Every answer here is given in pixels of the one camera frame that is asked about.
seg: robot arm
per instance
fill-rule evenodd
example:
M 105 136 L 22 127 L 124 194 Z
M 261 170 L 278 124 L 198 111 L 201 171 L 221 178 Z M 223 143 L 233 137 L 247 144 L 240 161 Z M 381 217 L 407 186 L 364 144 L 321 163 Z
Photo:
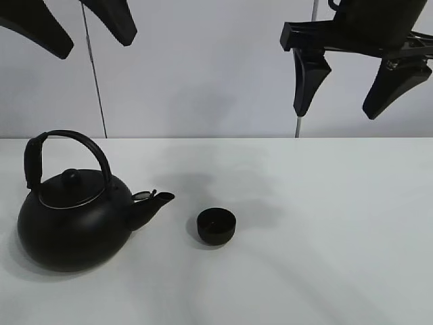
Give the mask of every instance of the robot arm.
M 304 116 L 331 72 L 326 51 L 360 53 L 382 59 L 363 110 L 370 119 L 393 101 L 427 81 L 432 70 L 433 36 L 413 32 L 427 0 L 341 0 L 333 20 L 286 22 L 281 34 L 285 51 L 293 49 L 296 67 L 294 108 Z

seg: teapot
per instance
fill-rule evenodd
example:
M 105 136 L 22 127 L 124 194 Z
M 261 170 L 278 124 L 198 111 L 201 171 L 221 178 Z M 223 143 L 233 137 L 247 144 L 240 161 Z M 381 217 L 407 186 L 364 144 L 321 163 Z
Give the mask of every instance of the teapot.
M 68 169 L 41 183 L 42 145 L 52 135 L 86 146 L 101 171 Z M 24 172 L 31 192 L 18 217 L 19 239 L 33 260 L 60 272 L 81 271 L 108 260 L 133 231 L 175 198 L 155 190 L 132 195 L 111 173 L 101 148 L 76 131 L 50 131 L 31 139 L 24 152 Z

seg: kettle lid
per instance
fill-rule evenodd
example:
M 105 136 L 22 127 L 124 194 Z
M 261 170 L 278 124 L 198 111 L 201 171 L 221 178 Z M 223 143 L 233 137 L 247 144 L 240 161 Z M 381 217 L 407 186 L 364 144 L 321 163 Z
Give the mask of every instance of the kettle lid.
M 104 189 L 104 177 L 100 171 L 67 169 L 40 185 L 39 200 L 52 209 L 71 209 L 95 200 Z

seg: lid knob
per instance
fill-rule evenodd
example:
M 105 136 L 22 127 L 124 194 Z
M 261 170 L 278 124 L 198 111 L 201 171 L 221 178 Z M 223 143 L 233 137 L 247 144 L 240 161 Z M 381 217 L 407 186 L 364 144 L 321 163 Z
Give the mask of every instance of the lid knob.
M 62 173 L 62 183 L 67 188 L 80 185 L 81 184 L 80 171 L 77 171 L 76 169 L 66 169 Z

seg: black kettle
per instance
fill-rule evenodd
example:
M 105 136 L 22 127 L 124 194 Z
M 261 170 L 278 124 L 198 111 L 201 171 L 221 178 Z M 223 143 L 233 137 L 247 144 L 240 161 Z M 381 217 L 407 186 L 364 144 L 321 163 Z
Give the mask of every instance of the black kettle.
M 50 135 L 85 145 L 101 171 L 68 169 L 41 183 L 42 145 Z M 24 171 L 31 193 L 18 217 L 18 235 L 31 258 L 55 271 L 75 272 L 106 261 L 132 231 L 175 198 L 155 190 L 132 195 L 111 174 L 98 145 L 75 131 L 50 131 L 31 139 L 24 153 Z

